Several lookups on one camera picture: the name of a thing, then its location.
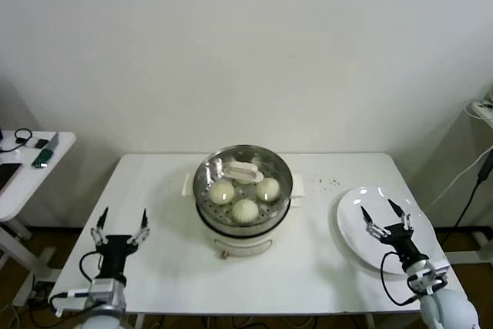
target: smartphone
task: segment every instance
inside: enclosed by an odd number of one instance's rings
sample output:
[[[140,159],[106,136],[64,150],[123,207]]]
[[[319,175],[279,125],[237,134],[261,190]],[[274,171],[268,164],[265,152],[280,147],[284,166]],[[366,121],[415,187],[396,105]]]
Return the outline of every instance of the smartphone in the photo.
[[[14,177],[15,173],[22,167],[21,163],[0,164],[0,193],[5,189]]]

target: cable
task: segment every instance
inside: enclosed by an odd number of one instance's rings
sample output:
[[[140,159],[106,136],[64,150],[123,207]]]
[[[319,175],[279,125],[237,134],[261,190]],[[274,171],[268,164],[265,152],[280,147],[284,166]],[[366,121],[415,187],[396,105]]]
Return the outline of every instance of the cable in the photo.
[[[448,190],[450,188],[452,188],[452,186],[455,184],[455,182],[459,179],[459,177],[461,177],[462,175],[464,175],[467,171],[469,171],[472,167],[474,167],[476,165],[476,163],[478,163],[481,158],[483,158],[483,156],[488,153],[489,151],[493,150],[493,146],[490,146],[487,150],[485,150],[483,153],[481,153],[479,155],[479,157],[473,162],[471,163],[465,170],[462,170],[453,180],[452,182],[445,188],[445,190],[443,192],[440,193],[439,196],[437,196],[433,202],[430,203],[430,205],[425,209],[425,210],[428,210],[431,206],[433,206],[440,198],[442,198],[446,192],[448,192]]]
[[[236,325],[234,324],[234,317],[232,317],[232,319],[233,319],[233,327],[236,327]],[[248,317],[248,318],[245,320],[245,322],[244,322],[243,324],[238,325],[238,327],[244,327],[245,325],[248,325],[249,323],[251,323],[251,322],[252,322],[252,320],[253,320],[253,316],[250,316],[250,317]]]
[[[154,323],[153,325],[151,325],[150,329],[153,329],[156,325],[159,329],[161,329],[163,327],[163,322],[164,322],[164,315],[161,315],[161,320],[159,320],[157,323]]]
[[[104,302],[96,302],[95,304],[93,304],[93,305],[85,308],[84,310],[78,312],[76,315],[65,317],[65,318],[61,319],[59,322],[54,323],[54,324],[50,324],[50,325],[42,325],[42,324],[37,323],[36,320],[34,319],[34,317],[32,316],[32,310],[29,310],[29,318],[31,319],[31,322],[34,324],[35,327],[37,327],[39,329],[50,329],[52,327],[57,327],[58,325],[63,324],[63,323],[65,323],[66,321],[68,321],[70,319],[73,319],[75,317],[82,316],[83,314],[86,314],[89,311],[95,309],[96,307],[102,306],[103,304],[105,304],[105,303]]]
[[[291,323],[289,320],[287,320],[285,317],[281,317],[281,319],[283,319],[283,321],[288,324],[290,327],[294,328],[294,329],[304,329],[305,327],[308,326],[308,324],[312,321],[312,319],[315,318],[315,316],[310,316],[307,321],[305,321],[303,324],[301,325],[296,325],[296,324],[293,324]]]
[[[351,321],[353,322],[354,326],[356,327],[356,329],[361,329],[361,326],[360,326],[360,323],[357,322],[356,318],[354,318],[353,315],[349,316],[349,318],[351,319]]]
[[[462,213],[461,215],[459,216],[457,222],[455,223],[455,225],[452,227],[452,230],[448,232],[448,234],[445,236],[445,238],[440,242],[440,245],[443,247],[444,246],[444,243],[447,241],[447,239],[450,237],[450,235],[453,234],[454,232],[454,229],[457,228],[458,224],[461,222],[462,220],[462,217],[464,217],[466,211],[469,209],[469,206],[471,205],[472,203],[472,199],[475,197],[475,194],[476,194],[476,190],[478,190],[479,186],[481,185],[481,181],[478,181],[476,182],[476,185],[475,187],[473,188],[472,190],[472,193],[471,193],[471,196],[469,197],[469,201],[468,201],[468,204],[466,204],[465,208],[462,210]]]
[[[12,311],[14,311],[14,317],[10,320],[10,323],[8,324],[8,329],[12,329],[12,323],[13,323],[14,321],[16,321],[16,322],[17,322],[16,329],[19,329],[19,328],[20,328],[20,326],[21,326],[21,319],[20,319],[20,317],[19,317],[19,315],[18,315],[18,312],[15,310],[15,307],[14,307],[13,305],[11,305],[11,304],[6,304],[6,305],[5,305],[5,306],[4,306],[4,307],[0,310],[0,314],[1,314],[2,312],[4,312],[5,310],[7,310],[8,308],[11,308],[11,309],[12,309]]]
[[[93,255],[93,254],[98,254],[98,253],[99,253],[99,252],[97,252],[97,251],[93,250],[93,251],[91,251],[91,252],[86,253],[84,256],[80,257],[80,260],[79,260],[79,270],[80,270],[80,273],[81,273],[82,275],[84,275],[84,278],[85,278],[85,279],[87,279],[89,282],[92,282],[92,279],[91,279],[91,277],[90,277],[88,274],[86,274],[86,272],[84,271],[84,267],[82,266],[82,262],[84,262],[84,259],[85,259],[86,257],[91,256],[91,255]]]
[[[264,329],[269,329],[269,327],[266,324],[264,324],[264,323],[244,324],[241,327],[237,327],[234,324],[234,316],[231,317],[231,324],[233,325],[233,328],[234,329],[247,329],[248,327],[263,327]]]
[[[27,131],[29,133],[29,136],[27,138],[22,138],[22,137],[18,136],[18,132],[19,131]],[[15,131],[14,136],[15,136],[15,142],[16,143],[20,139],[22,140],[22,142],[20,144],[18,144],[17,146],[15,146],[14,148],[11,148],[11,149],[2,149],[2,148],[0,148],[0,153],[13,152],[16,149],[19,149],[21,146],[25,146],[25,144],[32,138],[32,131],[30,129],[28,129],[27,127],[22,127],[21,129],[17,129]]]
[[[384,258],[382,258],[382,262],[380,264],[380,280],[382,282],[382,286],[384,287],[384,290],[385,290],[385,294],[387,295],[387,297],[389,298],[389,300],[392,301],[393,304],[396,304],[397,306],[406,306],[408,304],[412,304],[414,301],[416,301],[419,296],[418,295],[414,295],[413,297],[411,298],[408,298],[407,300],[405,300],[404,302],[397,302],[392,296],[391,294],[388,292],[388,289],[387,289],[387,286],[385,285],[385,280],[384,280],[384,264],[385,264],[385,259],[390,256],[391,254],[395,254],[396,256],[399,256],[397,253],[395,252],[387,252],[385,255],[384,255]]]

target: white table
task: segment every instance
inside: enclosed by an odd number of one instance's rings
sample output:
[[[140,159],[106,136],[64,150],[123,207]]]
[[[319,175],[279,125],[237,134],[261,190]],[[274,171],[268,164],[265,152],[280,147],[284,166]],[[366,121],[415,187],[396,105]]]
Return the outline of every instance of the white table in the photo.
[[[205,155],[124,156],[74,246],[53,293],[88,287],[80,257],[94,250],[90,228],[106,207],[106,233],[133,233],[147,209],[151,234],[127,259],[127,311],[145,314],[342,314],[417,311],[419,303],[393,305],[378,271],[341,239],[335,206],[356,186],[379,185],[412,198],[393,160],[385,154],[285,154],[303,178],[306,196],[280,225],[273,246],[255,257],[219,258],[193,200],[180,195],[187,173]],[[98,257],[89,257],[89,275]],[[449,288],[464,292],[451,269]],[[411,295],[404,277],[387,277],[397,300]],[[57,300],[80,310],[83,299]]]
[[[14,131],[2,131],[2,134],[4,138],[0,142],[0,146],[3,149],[17,146]],[[19,135],[22,137],[27,136],[26,132],[21,132]],[[39,139],[50,140],[54,135],[54,132],[33,132],[33,136]],[[40,149],[22,146],[10,153],[0,153],[0,163],[22,163],[23,165],[7,187],[0,193],[0,222],[6,224],[18,235],[17,238],[14,238],[0,227],[0,249],[5,252],[0,259],[0,268],[11,257],[31,272],[14,298],[13,304],[15,306],[23,306],[27,301],[31,292],[33,274],[35,275],[36,281],[53,282],[59,275],[59,270],[50,269],[47,265],[55,249],[52,247],[45,248],[40,257],[29,252],[18,239],[29,239],[31,233],[15,217],[74,142],[75,135],[73,133],[59,133],[59,144],[55,148],[52,158],[49,160],[48,167],[42,169],[31,167],[31,163],[38,156]]]

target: white cable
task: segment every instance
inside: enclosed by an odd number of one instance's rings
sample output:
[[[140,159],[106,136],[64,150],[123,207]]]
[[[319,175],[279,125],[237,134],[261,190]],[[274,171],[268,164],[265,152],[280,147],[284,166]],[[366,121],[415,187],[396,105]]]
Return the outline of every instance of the white cable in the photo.
[[[461,171],[456,177],[455,179],[452,180],[452,182],[445,188],[445,190],[443,192],[440,193],[439,196],[437,196],[433,202],[430,203],[430,205],[428,207],[426,207],[424,210],[428,210],[429,208],[431,208],[431,206],[433,206],[440,198],[443,197],[443,195],[452,187],[452,185],[455,184],[455,182],[459,179],[459,177],[461,177],[462,175],[464,175],[467,171],[469,171],[472,167],[474,167],[474,165],[476,163],[478,163],[481,158],[483,158],[483,156],[488,153],[490,150],[493,150],[493,146],[490,146],[487,150],[485,150],[483,153],[481,153],[481,155],[473,162],[471,163],[465,170]]]
[[[468,116],[472,117],[473,119],[482,119],[483,121],[493,121],[493,119],[486,119],[486,118],[484,118],[484,117],[479,117],[479,116],[476,116],[476,115],[474,115],[474,114],[470,113],[470,112],[469,112],[469,109],[468,109],[469,104],[470,104],[470,103],[468,103],[468,104],[466,104],[466,105],[464,106],[464,113],[465,113],[466,115],[468,115]]]
[[[284,321],[286,324],[288,324],[290,327],[292,327],[292,328],[294,328],[294,329],[303,329],[304,327],[307,327],[307,326],[308,326],[308,324],[310,324],[310,323],[311,323],[311,320],[312,320],[313,318],[315,318],[315,316],[310,316],[310,317],[308,318],[308,320],[307,320],[305,323],[303,323],[303,324],[301,324],[301,325],[295,325],[295,324],[291,323],[289,320],[287,320],[285,317],[281,317],[281,319],[283,319],[283,321]]]
[[[11,308],[12,311],[14,311],[14,317],[10,320],[10,323],[8,323],[8,329],[12,329],[12,324],[14,323],[14,321],[17,323],[15,329],[19,329],[20,326],[21,326],[21,319],[19,318],[18,314],[17,314],[17,311],[15,310],[15,307],[12,306],[11,304],[6,304],[1,310],[0,310],[0,314],[7,310],[8,308]]]

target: table leg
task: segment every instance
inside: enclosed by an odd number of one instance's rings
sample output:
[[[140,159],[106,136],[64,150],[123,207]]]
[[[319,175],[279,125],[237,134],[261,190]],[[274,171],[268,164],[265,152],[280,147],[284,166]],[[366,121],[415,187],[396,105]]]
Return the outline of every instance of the table leg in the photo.
[[[14,237],[0,227],[0,249],[4,250],[11,258],[23,267],[39,276],[49,275],[49,268],[34,254],[19,243]]]
[[[54,247],[45,248],[41,256],[37,258],[37,256],[31,253],[18,240],[0,227],[0,249],[5,251],[5,255],[13,258],[30,271],[21,289],[15,295],[12,303],[14,306],[21,307],[26,304],[32,291],[33,277],[35,277],[34,285],[38,281],[54,283],[60,274],[60,270],[50,269],[48,267],[48,262],[53,257],[53,254],[55,254]]]
[[[32,238],[32,233],[16,219],[11,219],[6,224],[9,229],[12,229],[23,240],[30,240]]]
[[[472,236],[481,246],[479,250],[446,252],[452,265],[460,264],[490,264],[493,266],[493,240],[488,240],[483,233],[473,233]]]
[[[372,314],[365,314],[364,318],[367,321],[367,328],[368,329],[375,329],[375,321],[373,320],[373,315]]]
[[[144,319],[146,318],[145,314],[137,314],[137,320],[136,320],[136,325],[135,329],[142,329],[142,326],[144,325]]]

